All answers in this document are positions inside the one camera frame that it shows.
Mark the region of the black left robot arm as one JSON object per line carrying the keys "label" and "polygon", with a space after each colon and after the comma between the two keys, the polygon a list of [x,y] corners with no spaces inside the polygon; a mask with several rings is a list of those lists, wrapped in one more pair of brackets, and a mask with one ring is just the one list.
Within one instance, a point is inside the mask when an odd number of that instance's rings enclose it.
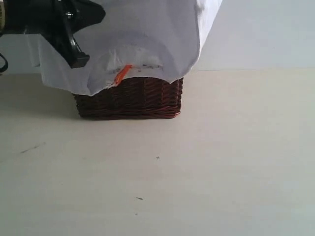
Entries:
{"label": "black left robot arm", "polygon": [[0,34],[40,34],[70,68],[82,68],[90,57],[74,34],[101,23],[105,15],[103,7],[90,0],[2,0]]}

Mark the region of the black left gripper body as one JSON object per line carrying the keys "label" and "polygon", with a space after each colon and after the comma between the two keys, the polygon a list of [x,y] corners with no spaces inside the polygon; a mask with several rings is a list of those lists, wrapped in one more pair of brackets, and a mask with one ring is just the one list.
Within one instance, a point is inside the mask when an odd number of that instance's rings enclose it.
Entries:
{"label": "black left gripper body", "polygon": [[90,0],[53,1],[53,29],[55,30],[70,27],[71,31],[79,31],[101,23],[105,15],[103,7]]}

